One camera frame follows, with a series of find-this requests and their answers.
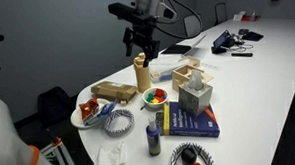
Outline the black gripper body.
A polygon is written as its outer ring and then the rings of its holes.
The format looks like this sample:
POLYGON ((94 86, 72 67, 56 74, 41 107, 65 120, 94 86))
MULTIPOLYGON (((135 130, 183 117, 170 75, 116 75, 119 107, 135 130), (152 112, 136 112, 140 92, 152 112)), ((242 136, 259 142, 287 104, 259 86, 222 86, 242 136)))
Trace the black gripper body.
POLYGON ((160 42, 153 39, 153 27, 146 25, 141 27, 133 25, 128 28, 129 51, 132 51, 134 45, 140 47, 146 56, 157 56, 159 52, 160 42))

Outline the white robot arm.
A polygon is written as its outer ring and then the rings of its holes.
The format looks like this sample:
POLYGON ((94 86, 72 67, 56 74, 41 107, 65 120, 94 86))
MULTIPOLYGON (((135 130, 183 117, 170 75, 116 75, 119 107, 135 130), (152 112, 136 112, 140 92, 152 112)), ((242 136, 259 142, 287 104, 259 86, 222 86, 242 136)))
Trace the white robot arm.
POLYGON ((70 94, 122 69, 129 25, 108 12, 131 0, 0 0, 0 165, 32 165, 37 151, 14 127, 38 109, 37 95, 70 94))

